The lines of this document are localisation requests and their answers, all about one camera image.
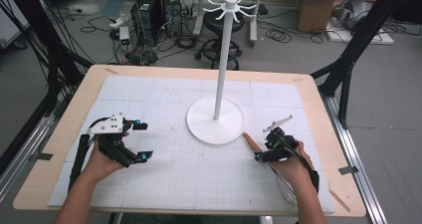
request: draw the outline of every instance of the gray floor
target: gray floor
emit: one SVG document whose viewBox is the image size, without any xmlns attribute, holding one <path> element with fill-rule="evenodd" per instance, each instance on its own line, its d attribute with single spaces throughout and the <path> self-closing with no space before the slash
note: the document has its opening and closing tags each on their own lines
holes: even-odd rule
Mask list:
<svg viewBox="0 0 422 224">
<path fill-rule="evenodd" d="M 103 6 L 107 0 L 95 0 Z M 290 8 L 268 5 L 270 15 Z M 295 27 L 295 13 L 272 19 L 285 27 Z M 85 34 L 81 27 L 88 26 L 87 16 L 81 20 L 67 20 L 68 29 L 83 49 L 97 63 L 112 58 L 108 33 L 96 31 Z M 105 27 L 109 21 L 98 20 L 96 25 Z M 248 45 L 249 26 L 233 34 L 242 50 L 239 59 L 241 71 L 310 74 L 334 62 L 345 44 L 329 42 L 322 35 L 323 43 L 292 35 L 292 42 L 277 43 L 259 29 L 255 48 Z M 390 34 L 393 46 L 370 45 L 353 70 L 347 121 L 354 143 L 362 158 L 371 184 L 375 190 L 388 223 L 420 223 L 422 220 L 422 166 L 420 148 L 422 104 L 422 36 Z M 201 40 L 213 37 L 204 31 Z M 164 43 L 162 49 L 169 46 Z M 173 48 L 158 57 L 175 53 Z M 205 59 L 196 61 L 195 51 L 185 51 L 164 58 L 154 66 L 209 69 Z M 12 141 L 23 123 L 44 97 L 46 82 L 31 49 L 8 49 L 0 53 L 0 153 Z M 13 199 L 31 169 L 30 162 L 19 176 L 14 187 L 0 203 L 1 223 L 47 223 L 55 213 L 14 210 Z M 107 214 L 93 213 L 90 223 L 106 223 Z M 294 218 L 275 217 L 275 223 L 294 223 Z M 368 217 L 329 218 L 329 223 L 370 223 Z"/>
</svg>

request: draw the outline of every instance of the white grid paper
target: white grid paper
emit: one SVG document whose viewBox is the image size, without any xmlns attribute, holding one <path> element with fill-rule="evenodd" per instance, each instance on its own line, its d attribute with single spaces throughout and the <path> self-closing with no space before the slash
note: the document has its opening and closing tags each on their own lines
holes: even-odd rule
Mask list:
<svg viewBox="0 0 422 224">
<path fill-rule="evenodd" d="M 246 140 L 214 146 L 196 139 L 186 116 L 199 99 L 215 96 L 216 81 L 139 77 L 108 77 L 84 122 L 81 133 L 96 119 L 122 112 L 141 119 L 148 130 L 130 131 L 123 139 L 133 152 L 153 150 L 145 164 L 134 164 L 103 180 L 92 205 L 111 208 L 198 211 L 297 212 L 282 199 L 267 164 L 254 160 Z M 226 81 L 223 98 L 239 105 L 246 132 L 264 146 L 263 128 L 292 114 L 282 126 L 302 140 L 320 175 L 319 200 L 325 213 L 334 207 L 301 98 L 295 85 Z M 63 204 L 79 139 L 71 148 L 49 205 Z"/>
</svg>

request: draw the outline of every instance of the stool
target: stool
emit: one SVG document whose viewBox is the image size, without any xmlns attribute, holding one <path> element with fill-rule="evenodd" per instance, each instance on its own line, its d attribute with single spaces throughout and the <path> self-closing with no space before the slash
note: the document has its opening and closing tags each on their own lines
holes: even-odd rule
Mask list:
<svg viewBox="0 0 422 224">
<path fill-rule="evenodd" d="M 216 18 L 218 18 L 221 14 L 222 11 L 205 13 L 203 20 L 205 27 L 214 32 L 218 38 L 210 39 L 205 42 L 204 45 L 202 45 L 201 50 L 195 54 L 196 60 L 200 60 L 201 55 L 204 55 L 204 57 L 210 60 L 212 62 L 211 69 L 214 69 L 215 63 L 220 62 L 224 17 L 220 20 L 216 20 Z M 233 21 L 232 33 L 240 31 L 245 24 L 245 19 L 241 13 L 237 12 L 236 17 L 239 22 Z M 229 57 L 227 62 L 234 61 L 236 63 L 236 67 L 233 69 L 234 71 L 239 71 L 239 62 L 236 58 L 240 56 L 242 56 L 242 51 L 240 50 L 239 46 L 236 43 L 230 41 Z"/>
</svg>

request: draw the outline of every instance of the tabletop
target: tabletop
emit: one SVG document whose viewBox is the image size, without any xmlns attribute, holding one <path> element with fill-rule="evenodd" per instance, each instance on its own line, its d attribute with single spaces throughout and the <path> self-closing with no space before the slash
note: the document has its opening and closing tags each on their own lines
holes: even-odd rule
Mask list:
<svg viewBox="0 0 422 224">
<path fill-rule="evenodd" d="M 71 103 L 58 123 L 44 152 L 52 153 L 51 160 L 38 160 L 18 193 L 14 207 L 24 210 L 55 210 L 48 205 L 58 181 L 69 149 L 78 137 L 83 123 L 108 76 L 131 76 L 168 79 L 216 80 L 218 71 L 153 67 L 125 67 L 95 65 L 90 68 Z M 351 174 L 338 170 L 347 162 L 317 91 L 309 75 L 227 71 L 226 81 L 291 84 L 298 88 L 302 105 L 313 134 L 316 150 L 332 195 L 334 212 L 327 216 L 363 216 L 366 213 L 359 191 Z M 93 208 L 99 211 L 124 212 L 121 208 Z"/>
</svg>

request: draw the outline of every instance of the white mug tree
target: white mug tree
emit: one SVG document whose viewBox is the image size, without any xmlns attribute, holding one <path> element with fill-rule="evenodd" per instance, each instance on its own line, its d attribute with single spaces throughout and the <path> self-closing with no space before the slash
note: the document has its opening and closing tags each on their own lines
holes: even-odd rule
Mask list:
<svg viewBox="0 0 422 224">
<path fill-rule="evenodd" d="M 230 38 L 232 34 L 233 19 L 236 12 L 240 12 L 247 17 L 253 17 L 241 10 L 252 9 L 250 7 L 240 6 L 242 0 L 224 0 L 224 3 L 214 3 L 220 7 L 215 9 L 204 9 L 206 12 L 215 12 L 222 10 L 220 20 L 224 17 L 223 38 L 221 44 L 220 67 L 218 73 L 217 94 L 216 97 L 208 97 L 197 101 L 189 110 L 187 123 L 190 131 L 199 139 L 211 144 L 224 144 L 238 138 L 245 129 L 245 117 L 241 109 L 231 101 L 223 99 L 224 81 L 226 78 L 227 60 L 229 57 Z"/>
</svg>

